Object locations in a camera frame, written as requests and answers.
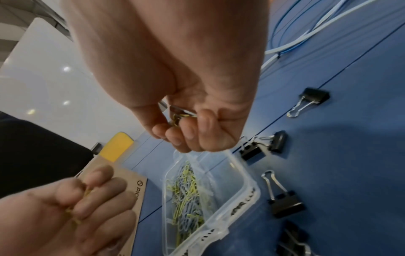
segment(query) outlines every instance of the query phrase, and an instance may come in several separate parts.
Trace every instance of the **blue table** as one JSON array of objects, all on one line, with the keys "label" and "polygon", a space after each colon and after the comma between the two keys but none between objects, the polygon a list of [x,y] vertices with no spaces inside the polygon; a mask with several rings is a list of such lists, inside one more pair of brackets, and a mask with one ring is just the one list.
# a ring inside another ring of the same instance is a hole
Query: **blue table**
[{"label": "blue table", "polygon": [[[307,12],[290,36],[302,34],[334,3],[325,0]],[[276,1],[271,24],[291,4]],[[307,205],[307,211],[288,219],[309,232],[316,253],[403,255],[404,14],[404,1],[378,1],[333,24],[262,75],[244,134],[286,130],[290,138],[282,155],[252,161],[262,197],[205,255],[274,255],[283,220],[271,216],[260,178],[270,168]],[[305,87],[328,90],[332,97],[296,119],[287,118]],[[139,140],[140,147],[124,163],[149,178],[133,255],[161,255],[162,179],[173,149],[148,135]]]}]

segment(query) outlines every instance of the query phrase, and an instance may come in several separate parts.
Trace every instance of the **black fabric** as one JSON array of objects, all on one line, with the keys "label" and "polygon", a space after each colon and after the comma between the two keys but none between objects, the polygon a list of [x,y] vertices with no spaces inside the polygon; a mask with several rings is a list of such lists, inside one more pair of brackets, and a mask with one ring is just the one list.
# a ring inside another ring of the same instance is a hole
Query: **black fabric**
[{"label": "black fabric", "polygon": [[0,198],[73,177],[92,152],[38,125],[0,119]]}]

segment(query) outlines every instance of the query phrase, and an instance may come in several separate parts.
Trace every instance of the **brown cardboard box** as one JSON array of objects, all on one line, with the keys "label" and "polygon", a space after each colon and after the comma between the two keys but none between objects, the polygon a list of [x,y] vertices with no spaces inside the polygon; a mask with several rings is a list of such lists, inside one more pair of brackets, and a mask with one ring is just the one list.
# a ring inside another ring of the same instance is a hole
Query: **brown cardboard box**
[{"label": "brown cardboard box", "polygon": [[[140,210],[142,208],[143,197],[145,195],[145,188],[146,188],[146,181],[147,179],[134,171],[127,170],[115,163],[112,163],[101,156],[96,156],[91,160],[88,165],[83,169],[82,173],[79,175],[79,178],[83,178],[86,174],[90,173],[92,170],[96,169],[97,167],[103,165],[111,165],[114,168],[114,177],[121,177],[125,179],[128,183],[127,190],[134,192],[138,200],[134,208],[132,209],[137,216],[137,223],[139,221]],[[122,248],[121,252],[119,253],[120,256],[130,256],[132,254],[132,248],[134,246],[134,239],[136,234],[136,229],[138,226],[135,227],[134,232],[129,237],[127,243]]]}]

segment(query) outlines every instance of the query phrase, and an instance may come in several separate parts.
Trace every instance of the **clear plastic box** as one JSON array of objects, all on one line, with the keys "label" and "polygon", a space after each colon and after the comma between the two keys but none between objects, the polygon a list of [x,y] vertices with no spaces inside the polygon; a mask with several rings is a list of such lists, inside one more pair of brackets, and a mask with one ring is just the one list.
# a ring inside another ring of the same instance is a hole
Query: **clear plastic box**
[{"label": "clear plastic box", "polygon": [[[197,180],[204,224],[176,247],[177,226],[173,224],[174,206],[170,182],[189,161]],[[218,153],[175,154],[163,182],[163,254],[200,256],[211,243],[224,238],[229,226],[260,198],[260,189],[244,164],[230,151]]]}]

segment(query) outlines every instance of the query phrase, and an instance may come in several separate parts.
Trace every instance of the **pile of paper clips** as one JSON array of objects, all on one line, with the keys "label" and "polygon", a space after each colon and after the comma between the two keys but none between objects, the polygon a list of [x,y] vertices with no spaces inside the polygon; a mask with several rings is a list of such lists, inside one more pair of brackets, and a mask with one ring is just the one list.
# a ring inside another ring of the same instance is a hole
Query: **pile of paper clips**
[{"label": "pile of paper clips", "polygon": [[179,246],[204,224],[204,218],[196,178],[189,162],[180,167],[171,182],[168,188],[173,192],[173,224],[177,225],[176,246]]}]

